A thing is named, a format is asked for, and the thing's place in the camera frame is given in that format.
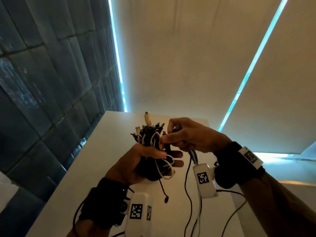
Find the wrist-mounted device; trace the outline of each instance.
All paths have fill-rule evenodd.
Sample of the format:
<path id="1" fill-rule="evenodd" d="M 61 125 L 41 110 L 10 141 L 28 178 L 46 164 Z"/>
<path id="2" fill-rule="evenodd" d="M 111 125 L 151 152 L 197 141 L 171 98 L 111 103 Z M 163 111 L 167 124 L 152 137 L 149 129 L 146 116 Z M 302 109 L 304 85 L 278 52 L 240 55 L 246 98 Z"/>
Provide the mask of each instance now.
<path id="1" fill-rule="evenodd" d="M 126 199 L 128 187 L 120 182 L 102 178 L 97 187 L 93 187 L 86 197 L 80 220 L 92 220 L 101 229 L 121 225 L 127 210 Z"/>
<path id="2" fill-rule="evenodd" d="M 263 162 L 247 147 L 242 147 L 237 142 L 230 143 L 214 155 L 217 157 L 215 180 L 225 189 L 230 189 L 235 184 L 243 184 L 252 178 L 259 178 L 265 173 Z"/>

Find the wrist strap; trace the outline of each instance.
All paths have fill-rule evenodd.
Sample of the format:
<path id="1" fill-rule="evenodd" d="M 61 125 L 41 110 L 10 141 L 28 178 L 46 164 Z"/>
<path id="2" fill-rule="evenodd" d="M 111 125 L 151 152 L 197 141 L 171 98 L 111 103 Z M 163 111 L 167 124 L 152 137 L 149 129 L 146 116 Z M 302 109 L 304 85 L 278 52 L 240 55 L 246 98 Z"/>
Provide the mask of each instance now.
<path id="1" fill-rule="evenodd" d="M 232 142 L 214 153 L 218 162 L 215 179 L 223 188 L 231 188 L 236 183 L 243 184 L 251 178 L 259 178 L 265 173 L 262 166 L 258 169 L 254 167 L 249 159 L 239 152 L 241 149 L 244 148 L 240 144 Z"/>
<path id="2" fill-rule="evenodd" d="M 92 220 L 101 229 L 121 225 L 125 215 L 120 210 L 127 190 L 123 183 L 102 178 L 86 197 L 79 219 Z"/>

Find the black cable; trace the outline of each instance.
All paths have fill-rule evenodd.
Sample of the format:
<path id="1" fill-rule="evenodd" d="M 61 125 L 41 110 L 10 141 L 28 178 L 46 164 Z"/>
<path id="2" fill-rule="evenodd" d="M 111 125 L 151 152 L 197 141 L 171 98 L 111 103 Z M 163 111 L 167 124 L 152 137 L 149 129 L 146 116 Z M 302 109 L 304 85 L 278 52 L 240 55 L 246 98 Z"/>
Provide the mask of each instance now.
<path id="1" fill-rule="evenodd" d="M 121 232 L 121 233 L 118 233 L 118 234 L 116 234 L 116 235 L 113 235 L 113 236 L 111 236 L 111 237 L 117 237 L 117 236 L 123 235 L 124 233 L 125 233 L 125 231 L 123 231 L 123 232 Z"/>
<path id="2" fill-rule="evenodd" d="M 186 190 L 186 180 L 187 180 L 187 178 L 188 178 L 188 173 L 189 173 L 190 166 L 191 166 L 191 160 L 192 160 L 192 159 L 190 158 L 188 170 L 186 171 L 185 181 L 184 181 L 184 190 L 185 190 L 186 195 L 188 196 L 188 198 L 189 198 L 189 200 L 190 200 L 190 205 L 191 205 L 190 218 L 189 218 L 189 221 L 188 221 L 188 223 L 186 224 L 186 227 L 185 227 L 185 229 L 184 229 L 184 237 L 185 237 L 186 229 L 187 229 L 187 227 L 188 227 L 188 225 L 189 225 L 189 223 L 190 223 L 191 217 L 192 217 L 192 200 L 191 200 L 191 198 L 190 198 L 190 196 L 189 196 L 189 194 L 188 194 L 188 191 Z"/>
<path id="3" fill-rule="evenodd" d="M 86 199 L 84 199 L 81 204 L 79 205 L 79 207 L 76 210 L 76 213 L 74 215 L 74 219 L 72 220 L 72 231 L 75 234 L 76 237 L 80 237 L 80 235 L 78 235 L 77 230 L 76 230 L 76 218 L 77 218 L 77 214 L 81 208 L 81 206 L 83 205 L 83 203 L 85 202 Z"/>
<path id="4" fill-rule="evenodd" d="M 165 203 L 167 203 L 167 202 L 168 202 L 168 200 L 169 200 L 169 196 L 168 196 L 168 195 L 166 195 L 165 190 L 163 189 L 163 186 L 162 186 L 162 183 L 161 183 L 161 180 L 160 180 L 160 179 L 159 179 L 159 182 L 160 182 L 160 185 L 161 185 L 162 191 L 163 191 L 164 195 L 166 196 L 166 197 L 165 197 Z"/>
<path id="5" fill-rule="evenodd" d="M 196 219 L 196 221 L 195 221 L 195 223 L 194 223 L 194 225 L 193 225 L 193 228 L 192 228 L 192 232 L 191 232 L 190 237 L 193 236 L 193 232 L 194 232 L 195 225 L 197 224 L 198 219 L 201 217 L 201 212 L 202 212 L 202 198 L 201 198 L 201 197 L 200 197 L 200 203 L 201 203 L 200 213 L 199 213 L 199 215 L 197 216 L 197 219 Z"/>
<path id="6" fill-rule="evenodd" d="M 236 192 L 236 191 L 229 191 L 229 190 L 216 190 L 217 192 L 230 192 L 230 193 L 234 193 L 234 194 L 238 194 L 238 195 L 242 195 L 245 199 L 246 197 L 242 194 L 242 193 L 239 193 L 239 192 Z M 245 200 L 244 203 L 241 204 L 241 206 L 239 206 L 233 213 L 232 215 L 229 217 L 229 219 L 227 220 L 226 224 L 225 224 L 225 227 L 223 229 L 223 232 L 222 232 L 222 236 L 224 236 L 224 232 L 225 232 L 225 229 L 228 225 L 228 222 L 230 221 L 230 219 L 234 216 L 235 213 L 237 213 L 237 211 L 239 211 L 245 204 L 247 203 L 247 200 Z"/>
<path id="7" fill-rule="evenodd" d="M 132 191 L 133 193 L 135 193 L 135 191 L 133 191 L 130 187 L 128 187 L 128 189 L 129 189 L 130 191 Z"/>

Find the white table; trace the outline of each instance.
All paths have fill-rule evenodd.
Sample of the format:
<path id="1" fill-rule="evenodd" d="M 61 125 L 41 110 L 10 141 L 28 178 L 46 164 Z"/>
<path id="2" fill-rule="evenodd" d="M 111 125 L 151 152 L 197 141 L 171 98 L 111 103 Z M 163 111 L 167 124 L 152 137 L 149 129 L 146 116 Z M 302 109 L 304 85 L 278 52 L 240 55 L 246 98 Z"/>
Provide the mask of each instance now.
<path id="1" fill-rule="evenodd" d="M 170 118 L 150 115 L 152 124 L 165 123 L 164 130 L 167 129 Z M 208 126 L 206 119 L 195 119 L 195 121 Z M 135 127 L 142 124 L 145 124 L 144 114 L 107 111 L 27 237 L 66 236 L 72 227 L 72 219 L 79 204 L 109 168 L 135 144 L 130 133 L 135 132 Z M 215 156 L 212 153 L 197 152 L 197 155 L 199 163 L 207 163 L 210 167 L 215 163 Z M 184 228 L 190 216 L 190 202 L 184 191 L 184 178 L 189 162 L 188 153 L 184 153 L 182 159 L 184 167 L 176 168 L 176 174 L 171 180 L 162 180 L 165 192 L 169 195 L 167 204 L 164 203 L 165 196 L 158 181 L 144 181 L 131 186 L 134 191 L 147 192 L 153 198 L 152 237 L 184 235 Z M 192 219 L 187 229 L 187 236 L 190 236 L 199 207 L 198 189 L 192 167 L 188 174 L 187 190 L 193 202 Z M 218 197 L 204 199 L 200 236 L 220 237 L 226 221 L 234 210 L 230 193 L 221 192 Z M 112 228 L 110 236 L 123 231 L 125 222 L 126 217 L 120 227 Z M 230 220 L 224 236 L 244 236 L 238 215 L 234 215 Z"/>

